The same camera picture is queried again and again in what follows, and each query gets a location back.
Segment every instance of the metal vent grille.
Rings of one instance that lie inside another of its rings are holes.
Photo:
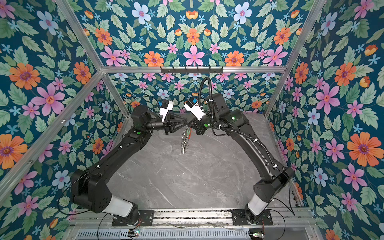
[[[249,239],[248,230],[209,229],[142,229],[134,239]],[[97,240],[97,229],[80,230],[76,240]],[[99,239],[130,239],[128,229],[100,229]]]

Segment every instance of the grey marble surface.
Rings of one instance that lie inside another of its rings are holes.
[[[269,125],[261,114],[247,114],[258,138],[279,159]],[[186,154],[180,152],[182,130],[170,135],[156,131],[146,146],[112,176],[112,194],[144,208],[237,208],[253,196],[260,180],[243,149],[228,136],[192,132]],[[286,186],[277,198],[288,204]],[[282,207],[274,201],[271,207]]]

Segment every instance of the black cable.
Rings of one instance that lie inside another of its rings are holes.
[[[100,225],[101,225],[101,222],[104,220],[104,218],[106,217],[108,213],[106,213],[104,215],[104,217],[101,219],[100,223],[99,223],[99,226],[97,227],[97,233],[96,233],[96,236],[97,236],[97,240],[99,240],[99,228],[100,228]]]
[[[275,212],[277,212],[278,214],[281,215],[281,217],[282,217],[283,220],[284,220],[284,231],[283,231],[283,234],[282,234],[278,239],[276,239],[276,240],[279,240],[280,238],[283,237],[283,235],[284,235],[284,233],[285,233],[285,227],[286,227],[286,225],[285,225],[285,219],[284,219],[283,215],[282,215],[281,213],[279,213],[278,211],[276,211],[275,209],[268,209],[268,210],[269,210],[269,211],[275,211]]]

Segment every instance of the white joint cover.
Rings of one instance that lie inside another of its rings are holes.
[[[267,202],[262,201],[256,194],[253,194],[252,199],[248,203],[248,208],[256,216],[264,211],[265,207],[268,205]]]
[[[169,110],[172,110],[173,108],[173,101],[169,101],[167,108],[160,108],[159,114],[162,116],[162,121],[164,122],[164,119],[166,118],[166,115]]]
[[[191,111],[198,120],[201,120],[205,115],[203,110],[199,107],[198,103],[195,103],[195,105],[193,105],[191,108],[187,104],[184,104],[184,107],[186,110]]]
[[[132,207],[132,203],[112,195],[110,203],[103,210],[103,212],[126,217],[131,212]]]

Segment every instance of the coiled spring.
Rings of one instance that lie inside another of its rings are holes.
[[[181,134],[181,154],[187,152],[190,129],[187,127]]]

